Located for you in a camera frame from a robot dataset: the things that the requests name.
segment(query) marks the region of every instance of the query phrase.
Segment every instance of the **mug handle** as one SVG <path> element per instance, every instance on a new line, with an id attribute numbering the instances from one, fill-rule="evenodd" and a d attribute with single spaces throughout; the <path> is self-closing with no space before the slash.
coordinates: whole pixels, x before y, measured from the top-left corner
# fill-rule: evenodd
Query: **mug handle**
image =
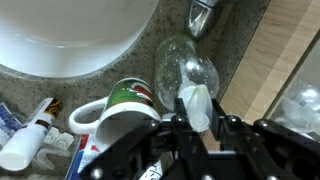
<path id="1" fill-rule="evenodd" d="M 71 113 L 69 116 L 69 128 L 76 134 L 94 134 L 95 129 L 99 124 L 99 119 L 91 123 L 79 123 L 78 119 L 84 115 L 91 113 L 92 111 L 103 109 L 108 102 L 109 97 L 93 101 L 85 104 Z"/>

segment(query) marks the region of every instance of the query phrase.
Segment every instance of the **speckled countertop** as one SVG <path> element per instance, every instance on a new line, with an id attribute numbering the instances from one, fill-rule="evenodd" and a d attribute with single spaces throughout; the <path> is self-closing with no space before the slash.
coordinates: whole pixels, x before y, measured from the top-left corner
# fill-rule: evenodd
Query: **speckled countertop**
<path id="1" fill-rule="evenodd" d="M 254 4 L 259 7 L 265 7 L 266 5 L 264 4 L 266 4 L 266 2 L 267 0 L 263 0 Z M 61 131 L 69 131 L 67 120 L 70 113 L 83 104 L 108 95 L 112 86 L 122 78 L 138 77 L 153 86 L 155 68 L 154 54 L 156 48 L 165 38 L 177 32 L 184 31 L 185 21 L 187 20 L 189 12 L 189 5 L 190 1 L 188 0 L 161 0 L 149 24 L 132 47 L 112 64 L 91 74 L 66 79 L 49 79 L 21 74 L 0 65 L 0 98 L 7 103 L 12 111 L 19 112 L 25 116 L 30 115 L 41 100 L 46 97 L 55 97 L 60 99 L 64 104 L 64 109 L 61 112 L 60 117 L 55 121 L 54 126 L 58 127 Z M 236 67 L 235 64 L 237 64 L 241 58 L 241 56 L 238 55 L 234 59 L 228 59 L 228 61 L 233 65 L 232 69 L 226 68 L 227 64 L 223 65 L 223 58 L 228 58 L 225 54 L 230 54 L 230 52 L 223 52 L 221 48 L 219 48 L 219 51 L 216 50 L 218 49 L 216 47 L 219 42 L 227 41 L 228 38 L 230 38 L 229 36 L 232 37 L 233 34 L 238 32 L 236 29 L 229 29 L 227 30 L 227 33 L 225 33 L 226 37 L 222 36 L 220 38 L 225 24 L 229 24 L 229 26 L 234 24 L 232 23 L 234 19 L 232 19 L 231 22 L 228 20 L 228 15 L 231 10 L 232 5 L 228 5 L 223 11 L 222 18 L 215 28 L 210 31 L 205 39 L 198 43 L 199 48 L 203 53 L 208 57 L 212 57 L 214 59 L 214 64 L 218 65 L 217 69 L 219 75 L 222 74 L 223 76 L 226 76 L 220 77 L 223 82 L 220 83 L 221 91 L 218 97 L 222 96 L 222 93 L 227 87 L 228 78 L 230 79 L 232 77 Z M 230 42 L 225 42 L 222 47 L 228 49 L 229 46 L 236 46 L 236 49 L 240 54 L 241 51 L 244 52 L 262 13 L 263 10 L 259 10 L 257 12 L 248 11 L 247 14 L 249 14 L 249 17 L 253 18 L 253 20 L 251 19 L 250 21 L 253 21 L 254 23 L 251 25 L 251 34 L 248 34 L 247 38 L 244 38 L 244 43 L 242 43 L 243 45 L 241 47 Z M 87 119 L 95 119 L 97 118 L 97 114 L 98 113 L 93 114 L 87 117 Z M 75 146 L 72 146 L 69 150 L 73 152 L 74 147 Z M 63 177 L 67 172 L 71 157 L 63 158 L 52 157 L 49 155 L 49 159 L 52 160 L 55 165 L 54 171 L 40 170 L 32 165 L 26 170 L 17 173 L 6 172 L 0 169 L 0 178 L 4 177 L 4 175 L 10 175 L 11 177 L 27 177 L 33 173 L 51 174 Z"/>

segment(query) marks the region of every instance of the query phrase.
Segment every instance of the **faucet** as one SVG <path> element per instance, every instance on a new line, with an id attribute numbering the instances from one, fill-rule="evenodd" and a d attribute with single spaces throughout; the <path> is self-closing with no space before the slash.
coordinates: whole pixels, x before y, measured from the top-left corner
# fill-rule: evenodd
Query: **faucet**
<path id="1" fill-rule="evenodd" d="M 200 39 L 217 23 L 221 12 L 220 0 L 193 0 L 187 21 L 188 33 L 193 39 Z"/>

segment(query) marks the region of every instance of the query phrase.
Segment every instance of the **white sink basin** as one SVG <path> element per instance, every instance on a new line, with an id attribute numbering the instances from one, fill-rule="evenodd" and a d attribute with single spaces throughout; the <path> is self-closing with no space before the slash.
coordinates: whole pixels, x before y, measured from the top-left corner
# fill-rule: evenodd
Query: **white sink basin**
<path id="1" fill-rule="evenodd" d="M 0 64 L 41 77 L 102 68 L 138 38 L 159 0 L 0 0 Z"/>

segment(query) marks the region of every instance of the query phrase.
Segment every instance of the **mug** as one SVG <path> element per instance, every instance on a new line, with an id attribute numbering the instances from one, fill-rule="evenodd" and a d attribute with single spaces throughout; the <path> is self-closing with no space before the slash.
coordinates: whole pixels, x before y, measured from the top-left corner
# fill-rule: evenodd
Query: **mug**
<path id="1" fill-rule="evenodd" d="M 78 122 L 80 117 L 98 109 L 103 109 L 98 120 Z M 149 85 L 137 78 L 126 78 L 114 85 L 109 97 L 73 111 L 69 117 L 69 127 L 76 134 L 94 134 L 96 147 L 105 151 L 139 123 L 151 119 L 162 121 L 155 110 Z"/>

